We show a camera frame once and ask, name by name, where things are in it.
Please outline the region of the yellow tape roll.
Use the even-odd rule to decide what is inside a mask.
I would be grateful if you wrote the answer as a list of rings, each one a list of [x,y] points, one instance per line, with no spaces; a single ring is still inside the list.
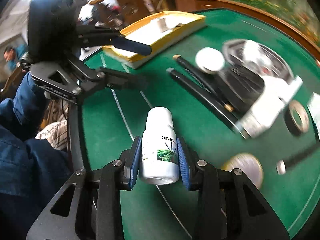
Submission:
[[[254,155],[239,153],[221,166],[221,169],[225,171],[235,168],[241,169],[258,189],[261,188],[264,179],[263,167]]]

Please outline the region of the white bottle green label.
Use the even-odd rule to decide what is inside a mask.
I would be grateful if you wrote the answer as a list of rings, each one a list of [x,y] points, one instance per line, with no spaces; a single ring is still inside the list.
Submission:
[[[153,107],[148,112],[139,176],[152,185],[168,185],[179,180],[176,133],[171,112],[165,107]]]

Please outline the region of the black marker pink cap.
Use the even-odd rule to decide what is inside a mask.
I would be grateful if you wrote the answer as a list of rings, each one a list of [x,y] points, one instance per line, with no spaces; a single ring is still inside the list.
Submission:
[[[215,100],[210,93],[202,89],[176,69],[168,68],[166,71],[175,82],[177,82],[183,89],[188,91],[194,98],[202,103],[229,129],[237,130],[236,123],[238,119],[223,105],[221,105],[221,103]]]

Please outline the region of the white medicine bottle red label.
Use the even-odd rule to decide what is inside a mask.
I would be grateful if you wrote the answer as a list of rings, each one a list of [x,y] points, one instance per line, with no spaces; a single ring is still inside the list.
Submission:
[[[195,56],[195,61],[202,72],[210,75],[219,72],[225,66],[223,54],[211,47],[199,50]]]

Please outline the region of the black tape roll beige core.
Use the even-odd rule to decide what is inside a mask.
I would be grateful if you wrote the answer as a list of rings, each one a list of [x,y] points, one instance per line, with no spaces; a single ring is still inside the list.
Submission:
[[[309,116],[303,105],[297,100],[292,100],[285,111],[285,124],[294,136],[306,133],[310,127]]]

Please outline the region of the black plastic spool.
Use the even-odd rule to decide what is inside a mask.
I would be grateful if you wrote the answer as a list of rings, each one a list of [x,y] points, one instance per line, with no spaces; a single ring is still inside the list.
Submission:
[[[215,81],[223,96],[239,112],[246,113],[264,91],[264,80],[240,65],[225,68],[215,74]]]

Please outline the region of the white pvc elbow pipe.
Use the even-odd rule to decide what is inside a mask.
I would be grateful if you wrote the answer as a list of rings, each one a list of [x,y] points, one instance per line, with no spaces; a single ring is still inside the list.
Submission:
[[[229,66],[218,73],[220,88],[243,113],[235,126],[245,138],[256,138],[273,125],[303,80],[273,49],[252,40],[228,40],[222,54]]]

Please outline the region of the black marker gold cap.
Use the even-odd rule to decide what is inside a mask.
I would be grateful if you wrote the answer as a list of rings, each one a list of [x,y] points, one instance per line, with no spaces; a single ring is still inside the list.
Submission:
[[[217,88],[214,80],[209,77],[208,74],[199,70],[199,68],[195,67],[181,55],[174,55],[172,57],[184,70],[186,70],[201,86],[210,92],[216,100],[221,103],[225,109],[229,112],[233,112],[234,108],[227,101],[227,99],[222,95],[222,93]]]

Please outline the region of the wooden chair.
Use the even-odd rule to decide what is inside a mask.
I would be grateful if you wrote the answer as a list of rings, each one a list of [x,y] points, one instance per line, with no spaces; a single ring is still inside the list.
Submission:
[[[92,24],[114,29],[125,27],[158,12],[158,0],[92,0]]]

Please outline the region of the yellow cardboard box tray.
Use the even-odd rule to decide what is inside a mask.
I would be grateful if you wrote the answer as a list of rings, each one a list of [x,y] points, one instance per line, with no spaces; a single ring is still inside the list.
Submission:
[[[165,17],[170,28],[163,33],[159,32],[157,19]],[[149,15],[127,26],[120,31],[127,39],[150,45],[152,53],[142,56],[137,53],[117,49],[114,46],[103,46],[104,53],[127,65],[137,69],[157,54],[166,50],[178,41],[206,26],[206,16],[182,11],[163,11]]]

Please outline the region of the small silver box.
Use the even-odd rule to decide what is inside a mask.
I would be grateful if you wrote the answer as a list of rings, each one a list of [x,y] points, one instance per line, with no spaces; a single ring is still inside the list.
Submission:
[[[166,18],[165,17],[161,17],[159,19],[157,19],[157,26],[159,29],[160,33],[163,33],[165,31],[168,31],[170,28],[167,26],[167,22],[166,22]]]

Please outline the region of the flower planter display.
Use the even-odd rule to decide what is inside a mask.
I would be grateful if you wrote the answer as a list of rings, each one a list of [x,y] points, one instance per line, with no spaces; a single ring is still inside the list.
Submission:
[[[307,0],[231,0],[268,12],[319,45],[319,19]]]

